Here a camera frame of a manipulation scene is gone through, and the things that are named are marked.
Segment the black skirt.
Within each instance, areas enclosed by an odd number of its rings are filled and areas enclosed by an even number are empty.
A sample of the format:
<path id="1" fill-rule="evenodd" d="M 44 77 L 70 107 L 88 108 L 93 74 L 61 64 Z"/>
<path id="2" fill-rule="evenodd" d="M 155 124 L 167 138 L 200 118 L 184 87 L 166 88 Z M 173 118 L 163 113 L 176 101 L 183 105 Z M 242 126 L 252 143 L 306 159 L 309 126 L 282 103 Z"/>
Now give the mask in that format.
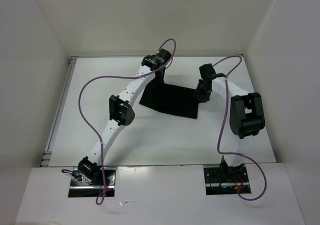
<path id="1" fill-rule="evenodd" d="M 197 119 L 199 101 L 194 97 L 195 92 L 192 88 L 151 81 L 139 104 L 160 113 Z"/>

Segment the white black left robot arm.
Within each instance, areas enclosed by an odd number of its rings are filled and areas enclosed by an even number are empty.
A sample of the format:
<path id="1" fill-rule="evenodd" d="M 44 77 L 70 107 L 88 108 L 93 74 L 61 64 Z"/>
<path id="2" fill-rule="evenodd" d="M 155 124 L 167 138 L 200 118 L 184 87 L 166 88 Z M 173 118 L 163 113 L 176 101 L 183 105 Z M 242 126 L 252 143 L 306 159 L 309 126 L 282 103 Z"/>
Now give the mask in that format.
<path id="1" fill-rule="evenodd" d="M 88 122 L 81 108 L 81 98 L 85 88 L 93 81 L 102 79 L 102 76 L 88 81 L 80 90 L 78 97 L 78 109 L 82 119 L 98 136 L 98 142 L 78 164 L 78 172 L 88 185 L 99 183 L 103 179 L 104 158 L 119 133 L 129 126 L 134 118 L 133 105 L 140 93 L 153 80 L 156 75 L 165 70 L 165 66 L 173 59 L 173 55 L 161 48 L 155 55 L 147 55 L 143 58 L 141 66 L 135 76 L 129 77 L 131 82 L 118 95 L 111 95 L 108 100 L 109 120 L 102 134 Z"/>

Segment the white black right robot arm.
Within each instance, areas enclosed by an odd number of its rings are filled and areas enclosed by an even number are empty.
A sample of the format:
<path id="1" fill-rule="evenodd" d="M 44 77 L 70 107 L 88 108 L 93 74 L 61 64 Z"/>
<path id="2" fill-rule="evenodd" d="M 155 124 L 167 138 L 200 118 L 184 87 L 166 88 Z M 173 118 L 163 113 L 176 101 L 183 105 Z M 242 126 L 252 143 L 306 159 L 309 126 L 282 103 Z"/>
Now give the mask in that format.
<path id="1" fill-rule="evenodd" d="M 244 166 L 244 157 L 248 145 L 247 137 L 256 136 L 265 127 L 262 97 L 258 92 L 248 92 L 223 73 L 216 73 L 208 63 L 199 67 L 201 79 L 196 87 L 195 97 L 201 103 L 210 100 L 212 92 L 225 99 L 222 125 L 217 140 L 217 152 L 222 155 L 220 178 L 229 182 L 236 177 L 237 171 Z M 232 148 L 221 150 L 223 133 L 228 124 L 227 133 L 233 134 Z"/>

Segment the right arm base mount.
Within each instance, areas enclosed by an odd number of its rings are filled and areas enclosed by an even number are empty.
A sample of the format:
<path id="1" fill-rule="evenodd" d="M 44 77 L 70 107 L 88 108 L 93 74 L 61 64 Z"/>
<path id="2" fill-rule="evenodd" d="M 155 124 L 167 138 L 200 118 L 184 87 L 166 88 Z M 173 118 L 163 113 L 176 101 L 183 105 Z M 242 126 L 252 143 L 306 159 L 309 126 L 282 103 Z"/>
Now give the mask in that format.
<path id="1" fill-rule="evenodd" d="M 249 177 L 246 168 L 239 174 L 223 177 L 222 172 L 217 166 L 207 166 L 203 168 L 205 192 L 207 196 L 213 195 L 233 195 L 251 194 Z"/>

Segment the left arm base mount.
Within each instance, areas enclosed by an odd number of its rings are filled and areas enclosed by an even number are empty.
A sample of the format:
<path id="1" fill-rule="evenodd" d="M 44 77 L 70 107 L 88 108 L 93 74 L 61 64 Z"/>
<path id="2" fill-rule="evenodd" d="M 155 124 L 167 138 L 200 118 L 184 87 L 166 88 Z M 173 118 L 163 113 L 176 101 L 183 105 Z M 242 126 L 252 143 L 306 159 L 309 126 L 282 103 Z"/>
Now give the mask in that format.
<path id="1" fill-rule="evenodd" d="M 105 196 L 115 196 L 115 184 L 116 184 L 116 171 L 115 167 L 107 167 L 104 169 L 106 179 L 106 194 Z M 91 181 L 80 174 L 77 167 L 72 169 L 62 169 L 62 173 L 71 175 L 70 185 L 68 190 L 69 198 L 93 198 L 97 197 L 103 192 L 103 176 L 102 174 L 97 175 L 95 181 Z"/>

